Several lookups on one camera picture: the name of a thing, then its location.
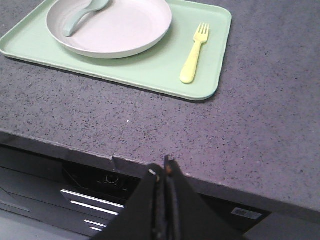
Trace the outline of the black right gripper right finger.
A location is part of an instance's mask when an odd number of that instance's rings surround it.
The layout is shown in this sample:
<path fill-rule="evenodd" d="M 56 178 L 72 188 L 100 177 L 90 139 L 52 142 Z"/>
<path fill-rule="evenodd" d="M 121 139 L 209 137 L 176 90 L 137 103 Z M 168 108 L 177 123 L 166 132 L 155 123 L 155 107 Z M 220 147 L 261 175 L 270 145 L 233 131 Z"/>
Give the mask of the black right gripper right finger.
<path fill-rule="evenodd" d="M 178 163 L 164 157 L 166 230 L 170 240 L 244 240 L 196 193 Z"/>

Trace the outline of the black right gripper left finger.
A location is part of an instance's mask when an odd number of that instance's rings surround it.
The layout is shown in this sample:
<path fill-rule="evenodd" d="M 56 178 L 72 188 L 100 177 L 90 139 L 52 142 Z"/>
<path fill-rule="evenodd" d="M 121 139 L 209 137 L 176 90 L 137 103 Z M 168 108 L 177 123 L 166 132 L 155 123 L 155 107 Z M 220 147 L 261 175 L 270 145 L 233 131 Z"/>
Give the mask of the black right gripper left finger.
<path fill-rule="evenodd" d="M 164 172 L 152 163 L 125 208 L 95 240 L 163 240 Z"/>

